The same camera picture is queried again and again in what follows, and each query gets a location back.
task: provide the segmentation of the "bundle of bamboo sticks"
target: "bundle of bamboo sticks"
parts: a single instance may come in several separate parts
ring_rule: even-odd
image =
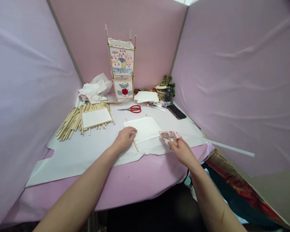
[[[56,136],[60,141],[65,141],[66,139],[71,139],[73,133],[77,131],[77,129],[79,129],[81,131],[81,134],[83,134],[84,129],[82,125],[81,113],[105,107],[107,107],[109,112],[111,113],[110,104],[112,103],[114,102],[100,102],[96,104],[90,104],[89,102],[87,102],[87,104],[82,105],[80,108],[73,108],[69,115],[66,117],[62,126],[57,131]],[[106,129],[106,125],[107,123],[103,123],[95,127],[96,129],[101,129],[102,126],[104,129]]]

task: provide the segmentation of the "red scissors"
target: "red scissors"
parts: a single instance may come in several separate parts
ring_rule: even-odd
[[[139,105],[134,105],[134,106],[131,106],[128,109],[121,109],[121,110],[129,110],[132,113],[141,113],[141,111],[142,111],[141,110],[141,106],[139,106]]]

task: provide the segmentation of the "black phone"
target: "black phone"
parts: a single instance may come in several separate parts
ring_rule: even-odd
[[[171,113],[177,118],[177,119],[184,119],[186,118],[187,116],[182,112],[180,111],[175,105],[168,105],[167,106],[167,109],[169,111],[171,111]]]

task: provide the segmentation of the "pink backdrop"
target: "pink backdrop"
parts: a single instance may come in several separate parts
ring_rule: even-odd
[[[47,2],[0,1],[0,223],[80,87]]]
[[[290,170],[289,3],[192,4],[172,73],[175,101],[211,140],[255,153],[224,149],[251,176]]]
[[[135,84],[152,88],[169,74],[186,5],[173,0],[51,0],[84,82],[105,73],[111,65],[105,33],[129,40],[137,35]]]

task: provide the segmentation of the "glue gun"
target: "glue gun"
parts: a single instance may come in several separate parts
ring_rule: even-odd
[[[169,141],[175,143],[175,145],[177,146],[177,140],[180,138],[180,135],[178,134],[177,131],[175,131],[175,130],[162,131],[162,132],[160,132],[160,135],[161,135],[163,141],[169,140]]]

